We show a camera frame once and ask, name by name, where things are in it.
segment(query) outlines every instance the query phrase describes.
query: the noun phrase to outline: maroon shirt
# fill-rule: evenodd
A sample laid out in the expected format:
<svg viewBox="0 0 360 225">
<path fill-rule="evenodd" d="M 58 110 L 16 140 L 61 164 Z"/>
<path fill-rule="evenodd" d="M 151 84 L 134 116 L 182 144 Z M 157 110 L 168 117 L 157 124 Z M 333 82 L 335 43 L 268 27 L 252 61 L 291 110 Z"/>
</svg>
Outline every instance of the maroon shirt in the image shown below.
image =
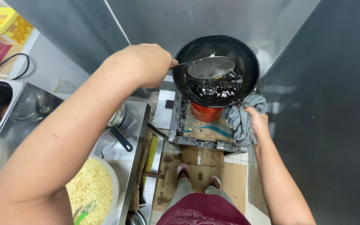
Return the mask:
<svg viewBox="0 0 360 225">
<path fill-rule="evenodd" d="M 218 195 L 193 193 L 170 207 L 156 225 L 251 225 L 230 202 Z"/>
</svg>

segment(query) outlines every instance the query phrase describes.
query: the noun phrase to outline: stainless steel wall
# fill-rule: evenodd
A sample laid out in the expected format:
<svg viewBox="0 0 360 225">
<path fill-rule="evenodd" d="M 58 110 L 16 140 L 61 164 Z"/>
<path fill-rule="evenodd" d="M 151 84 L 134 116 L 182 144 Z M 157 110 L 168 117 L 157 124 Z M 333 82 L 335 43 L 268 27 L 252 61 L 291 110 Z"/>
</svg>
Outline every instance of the stainless steel wall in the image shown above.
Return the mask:
<svg viewBox="0 0 360 225">
<path fill-rule="evenodd" d="M 104 0 L 5 1 L 88 74 L 129 44 Z"/>
<path fill-rule="evenodd" d="M 240 39 L 257 54 L 261 76 L 320 0 L 107 0 L 131 44 L 157 43 L 175 56 L 207 34 Z"/>
<path fill-rule="evenodd" d="M 260 81 L 318 224 L 360 224 L 360 1 L 322 0 Z"/>
</svg>

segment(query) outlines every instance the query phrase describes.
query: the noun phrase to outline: person's right hand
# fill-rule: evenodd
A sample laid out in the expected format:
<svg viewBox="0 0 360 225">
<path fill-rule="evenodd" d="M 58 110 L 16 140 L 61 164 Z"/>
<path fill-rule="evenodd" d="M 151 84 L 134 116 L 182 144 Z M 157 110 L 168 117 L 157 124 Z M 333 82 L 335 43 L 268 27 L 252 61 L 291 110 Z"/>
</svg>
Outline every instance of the person's right hand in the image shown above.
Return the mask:
<svg viewBox="0 0 360 225">
<path fill-rule="evenodd" d="M 176 59 L 157 44 L 129 45 L 108 57 L 103 66 L 123 66 L 128 71 L 126 79 L 133 79 L 138 87 L 157 87 L 168 69 L 177 65 Z"/>
<path fill-rule="evenodd" d="M 259 139 L 262 137 L 270 137 L 268 127 L 268 116 L 266 113 L 260 114 L 253 107 L 247 107 L 243 109 L 251 115 L 251 123 L 254 129 L 255 136 Z"/>
</svg>

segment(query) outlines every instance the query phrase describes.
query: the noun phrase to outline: yellow box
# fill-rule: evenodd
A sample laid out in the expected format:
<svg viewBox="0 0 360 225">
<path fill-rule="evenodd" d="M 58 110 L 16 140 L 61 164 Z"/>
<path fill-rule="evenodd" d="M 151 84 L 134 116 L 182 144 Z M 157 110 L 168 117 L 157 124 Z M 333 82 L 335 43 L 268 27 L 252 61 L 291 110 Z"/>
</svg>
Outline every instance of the yellow box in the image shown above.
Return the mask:
<svg viewBox="0 0 360 225">
<path fill-rule="evenodd" d="M 9 45 L 23 45 L 33 26 L 12 8 L 0 7 L 0 42 Z"/>
</svg>

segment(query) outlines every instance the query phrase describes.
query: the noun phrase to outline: gray pants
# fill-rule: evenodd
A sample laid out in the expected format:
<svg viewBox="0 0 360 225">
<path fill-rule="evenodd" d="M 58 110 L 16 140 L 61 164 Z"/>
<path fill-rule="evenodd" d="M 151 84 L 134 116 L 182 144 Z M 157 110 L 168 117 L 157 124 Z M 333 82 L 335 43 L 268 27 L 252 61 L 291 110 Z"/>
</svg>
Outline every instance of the gray pants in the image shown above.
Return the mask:
<svg viewBox="0 0 360 225">
<path fill-rule="evenodd" d="M 180 199 L 192 193 L 194 192 L 191 188 L 190 180 L 185 177 L 180 179 L 179 182 L 177 183 L 176 192 L 174 193 L 172 200 L 166 206 L 166 209 L 165 211 L 163 211 L 163 213 L 165 213 L 170 207 L 172 207 L 174 204 L 180 201 Z M 205 194 L 222 196 L 232 205 L 236 206 L 234 202 L 231 200 L 231 198 L 226 194 L 226 192 L 224 192 L 223 190 L 219 190 L 216 187 L 208 186 L 205 189 Z"/>
</svg>

